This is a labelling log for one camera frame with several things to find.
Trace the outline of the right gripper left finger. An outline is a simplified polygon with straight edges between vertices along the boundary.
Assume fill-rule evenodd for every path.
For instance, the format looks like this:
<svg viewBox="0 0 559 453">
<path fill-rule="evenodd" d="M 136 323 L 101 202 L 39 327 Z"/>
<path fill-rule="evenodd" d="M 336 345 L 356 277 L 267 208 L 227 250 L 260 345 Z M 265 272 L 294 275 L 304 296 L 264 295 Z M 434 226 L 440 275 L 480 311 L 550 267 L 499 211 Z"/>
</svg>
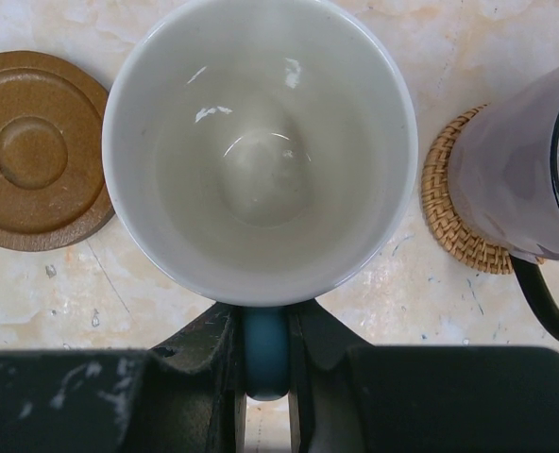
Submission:
<svg viewBox="0 0 559 453">
<path fill-rule="evenodd" d="M 240 452 L 245 412 L 226 304 L 150 349 L 0 350 L 0 452 Z"/>
</svg>

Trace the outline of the purple transparent mug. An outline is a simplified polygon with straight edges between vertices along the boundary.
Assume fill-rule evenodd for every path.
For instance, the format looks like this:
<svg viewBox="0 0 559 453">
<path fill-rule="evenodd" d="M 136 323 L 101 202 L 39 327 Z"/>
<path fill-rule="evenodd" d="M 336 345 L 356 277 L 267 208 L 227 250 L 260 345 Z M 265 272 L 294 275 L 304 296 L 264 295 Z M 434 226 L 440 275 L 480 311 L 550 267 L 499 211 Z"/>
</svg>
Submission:
<svg viewBox="0 0 559 453">
<path fill-rule="evenodd" d="M 454 208 L 511 256 L 525 299 L 559 342 L 559 307 L 539 260 L 559 261 L 559 67 L 484 107 L 453 145 Z"/>
</svg>

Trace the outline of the brown wooden coaster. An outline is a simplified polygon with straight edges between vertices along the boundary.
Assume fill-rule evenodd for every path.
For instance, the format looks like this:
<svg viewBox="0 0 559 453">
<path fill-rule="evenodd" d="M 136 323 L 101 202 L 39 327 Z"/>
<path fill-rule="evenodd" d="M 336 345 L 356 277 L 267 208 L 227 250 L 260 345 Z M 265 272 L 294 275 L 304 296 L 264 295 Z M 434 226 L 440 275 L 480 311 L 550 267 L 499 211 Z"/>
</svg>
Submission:
<svg viewBox="0 0 559 453">
<path fill-rule="evenodd" d="M 108 92 L 74 64 L 0 53 L 0 246 L 78 243 L 113 216 L 102 167 Z"/>
</svg>

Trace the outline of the light woven rattan coaster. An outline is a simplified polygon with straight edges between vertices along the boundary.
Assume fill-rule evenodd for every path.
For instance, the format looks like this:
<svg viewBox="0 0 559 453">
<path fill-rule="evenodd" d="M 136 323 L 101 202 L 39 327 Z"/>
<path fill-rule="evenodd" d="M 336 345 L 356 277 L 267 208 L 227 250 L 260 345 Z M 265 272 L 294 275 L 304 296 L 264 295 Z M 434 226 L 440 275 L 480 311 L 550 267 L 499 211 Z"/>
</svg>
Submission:
<svg viewBox="0 0 559 453">
<path fill-rule="evenodd" d="M 492 275 L 511 275 L 507 250 L 472 231 L 458 214 L 449 194 L 448 168 L 453 145 L 483 108 L 469 109 L 451 120 L 436 136 L 421 173 L 420 201 L 425 222 L 441 248 L 463 265 Z"/>
</svg>

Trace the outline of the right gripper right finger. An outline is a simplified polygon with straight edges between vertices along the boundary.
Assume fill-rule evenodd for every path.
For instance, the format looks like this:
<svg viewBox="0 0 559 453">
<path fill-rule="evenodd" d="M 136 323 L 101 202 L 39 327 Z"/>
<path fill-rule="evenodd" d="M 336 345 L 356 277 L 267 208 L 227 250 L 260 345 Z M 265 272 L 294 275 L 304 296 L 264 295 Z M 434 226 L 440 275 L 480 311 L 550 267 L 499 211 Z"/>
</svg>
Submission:
<svg viewBox="0 0 559 453">
<path fill-rule="evenodd" d="M 315 301 L 287 316 L 295 452 L 559 452 L 559 353 L 373 345 Z"/>
</svg>

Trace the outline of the white mug blue handle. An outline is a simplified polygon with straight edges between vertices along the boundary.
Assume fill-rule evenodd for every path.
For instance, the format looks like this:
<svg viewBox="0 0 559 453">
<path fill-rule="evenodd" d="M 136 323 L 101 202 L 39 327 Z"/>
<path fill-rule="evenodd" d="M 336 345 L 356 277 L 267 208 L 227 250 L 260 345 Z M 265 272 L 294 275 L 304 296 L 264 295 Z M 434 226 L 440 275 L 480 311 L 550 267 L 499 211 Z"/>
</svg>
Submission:
<svg viewBox="0 0 559 453">
<path fill-rule="evenodd" d="M 246 390 L 284 396 L 287 305 L 384 247 L 418 164 L 385 46 L 330 1 L 189 1 L 129 53 L 102 129 L 112 205 L 181 286 L 245 309 Z"/>
</svg>

